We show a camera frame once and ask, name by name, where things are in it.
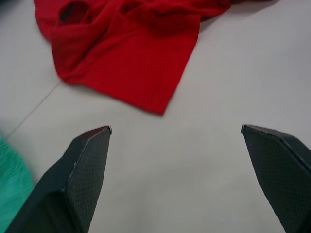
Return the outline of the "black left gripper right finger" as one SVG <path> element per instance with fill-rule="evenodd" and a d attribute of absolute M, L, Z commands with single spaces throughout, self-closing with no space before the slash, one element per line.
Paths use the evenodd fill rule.
<path fill-rule="evenodd" d="M 244 124 L 241 128 L 260 187 L 287 233 L 311 231 L 311 151 L 298 138 Z"/>

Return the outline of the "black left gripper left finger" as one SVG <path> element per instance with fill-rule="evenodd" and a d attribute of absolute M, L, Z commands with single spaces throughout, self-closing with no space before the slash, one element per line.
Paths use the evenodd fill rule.
<path fill-rule="evenodd" d="M 87 233 L 102 189 L 111 127 L 87 131 L 41 177 L 6 232 Z"/>

